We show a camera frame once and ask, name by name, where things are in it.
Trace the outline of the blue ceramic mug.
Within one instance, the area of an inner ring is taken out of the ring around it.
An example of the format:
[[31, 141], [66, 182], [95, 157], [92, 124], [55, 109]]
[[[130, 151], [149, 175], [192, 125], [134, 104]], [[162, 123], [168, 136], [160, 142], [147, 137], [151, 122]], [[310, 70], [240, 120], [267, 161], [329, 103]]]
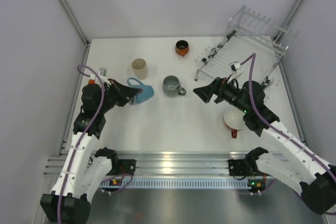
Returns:
[[131, 99], [130, 104], [131, 105], [138, 105], [143, 102], [146, 102], [147, 100], [154, 97], [154, 89], [151, 85], [144, 84], [142, 81], [140, 81], [137, 78], [129, 77], [127, 79], [128, 86], [132, 88], [139, 89], [140, 91], [137, 93], [137, 95]]

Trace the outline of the grey ceramic mug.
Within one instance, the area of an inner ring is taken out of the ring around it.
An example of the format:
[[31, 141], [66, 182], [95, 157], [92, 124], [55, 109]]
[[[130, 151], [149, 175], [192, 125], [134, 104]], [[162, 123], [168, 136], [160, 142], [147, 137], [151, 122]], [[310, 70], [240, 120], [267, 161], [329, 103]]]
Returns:
[[167, 76], [162, 82], [163, 93], [168, 97], [186, 95], [186, 90], [181, 86], [180, 80], [176, 76]]

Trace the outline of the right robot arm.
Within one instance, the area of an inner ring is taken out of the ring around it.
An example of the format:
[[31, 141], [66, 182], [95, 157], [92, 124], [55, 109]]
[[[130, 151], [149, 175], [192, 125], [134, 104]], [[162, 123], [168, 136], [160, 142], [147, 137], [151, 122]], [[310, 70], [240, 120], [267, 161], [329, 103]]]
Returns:
[[216, 95], [215, 103], [225, 101], [242, 111], [247, 128], [270, 143], [288, 161], [278, 161], [266, 149], [255, 148], [243, 160], [250, 174], [271, 175], [299, 194], [305, 205], [318, 215], [328, 214], [335, 206], [335, 166], [286, 129], [280, 118], [264, 104], [265, 93], [258, 82], [247, 81], [238, 88], [227, 78], [216, 78], [193, 92], [205, 103]]

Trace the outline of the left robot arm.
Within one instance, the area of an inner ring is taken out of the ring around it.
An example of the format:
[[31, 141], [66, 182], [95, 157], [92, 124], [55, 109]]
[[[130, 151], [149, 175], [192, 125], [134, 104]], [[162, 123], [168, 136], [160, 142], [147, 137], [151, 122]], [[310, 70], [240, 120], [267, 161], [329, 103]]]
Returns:
[[105, 114], [115, 106], [125, 106], [140, 91], [113, 79], [100, 84], [89, 81], [82, 88], [82, 105], [63, 168], [50, 193], [43, 194], [40, 200], [49, 221], [88, 221], [94, 194], [107, 174], [115, 174], [120, 167], [115, 150], [105, 147], [92, 155], [106, 123]]

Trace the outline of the silver metal dish rack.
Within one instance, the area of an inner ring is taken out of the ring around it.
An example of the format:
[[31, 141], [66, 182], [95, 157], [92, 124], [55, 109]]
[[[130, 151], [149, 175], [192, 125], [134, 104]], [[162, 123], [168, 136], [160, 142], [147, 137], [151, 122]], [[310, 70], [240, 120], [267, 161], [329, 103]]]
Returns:
[[206, 48], [206, 55], [196, 60], [201, 66], [196, 70], [194, 80], [228, 77], [231, 74], [229, 64], [238, 61], [243, 74], [237, 80], [243, 84], [249, 77], [250, 61], [247, 58], [255, 53], [253, 80], [266, 87], [271, 82], [271, 73], [299, 33], [292, 26], [280, 25], [242, 6], [229, 20], [222, 41]]

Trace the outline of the beige tumbler cup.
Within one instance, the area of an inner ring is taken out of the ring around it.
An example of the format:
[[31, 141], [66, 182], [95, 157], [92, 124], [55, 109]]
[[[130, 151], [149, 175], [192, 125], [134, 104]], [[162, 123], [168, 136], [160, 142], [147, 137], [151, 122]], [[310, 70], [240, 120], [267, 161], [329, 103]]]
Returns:
[[146, 61], [142, 58], [134, 59], [131, 63], [132, 70], [135, 76], [140, 79], [144, 80], [148, 76], [147, 64]]

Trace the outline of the white and red mug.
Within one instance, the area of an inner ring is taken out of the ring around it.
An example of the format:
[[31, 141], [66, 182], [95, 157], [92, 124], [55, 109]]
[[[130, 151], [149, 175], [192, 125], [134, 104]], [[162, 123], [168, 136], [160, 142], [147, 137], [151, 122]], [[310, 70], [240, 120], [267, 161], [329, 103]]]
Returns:
[[235, 107], [231, 107], [224, 112], [223, 120], [226, 127], [230, 129], [232, 138], [237, 138], [238, 131], [245, 127], [243, 116], [244, 113]]

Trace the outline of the black and red bowl cup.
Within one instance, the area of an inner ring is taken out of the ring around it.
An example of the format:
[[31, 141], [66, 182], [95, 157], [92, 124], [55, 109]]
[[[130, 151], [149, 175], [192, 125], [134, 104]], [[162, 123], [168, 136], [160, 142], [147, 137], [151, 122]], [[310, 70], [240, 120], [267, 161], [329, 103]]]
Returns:
[[189, 43], [186, 40], [179, 40], [176, 42], [175, 44], [175, 52], [179, 55], [179, 56], [186, 56], [189, 52]]

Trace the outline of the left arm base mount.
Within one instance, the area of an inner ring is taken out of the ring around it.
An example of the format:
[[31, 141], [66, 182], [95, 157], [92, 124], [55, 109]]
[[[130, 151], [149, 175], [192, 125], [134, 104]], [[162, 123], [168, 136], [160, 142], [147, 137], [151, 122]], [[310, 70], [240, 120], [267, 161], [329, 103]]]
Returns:
[[134, 175], [136, 169], [135, 159], [119, 159], [112, 167], [112, 175], [131, 174]]

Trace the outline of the aluminium mounting rail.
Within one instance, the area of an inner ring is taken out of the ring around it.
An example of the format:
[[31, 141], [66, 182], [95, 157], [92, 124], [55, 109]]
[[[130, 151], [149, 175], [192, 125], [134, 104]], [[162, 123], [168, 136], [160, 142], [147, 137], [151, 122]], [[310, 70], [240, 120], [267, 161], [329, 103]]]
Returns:
[[228, 177], [228, 160], [246, 152], [135, 152], [119, 151], [119, 159], [135, 159], [135, 177]]

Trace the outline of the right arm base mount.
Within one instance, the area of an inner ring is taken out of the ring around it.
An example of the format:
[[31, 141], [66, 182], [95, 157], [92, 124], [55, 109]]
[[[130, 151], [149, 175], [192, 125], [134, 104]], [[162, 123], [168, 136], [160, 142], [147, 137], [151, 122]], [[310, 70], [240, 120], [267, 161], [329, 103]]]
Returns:
[[228, 169], [231, 177], [237, 180], [243, 180], [250, 175], [248, 165], [244, 159], [229, 159]]

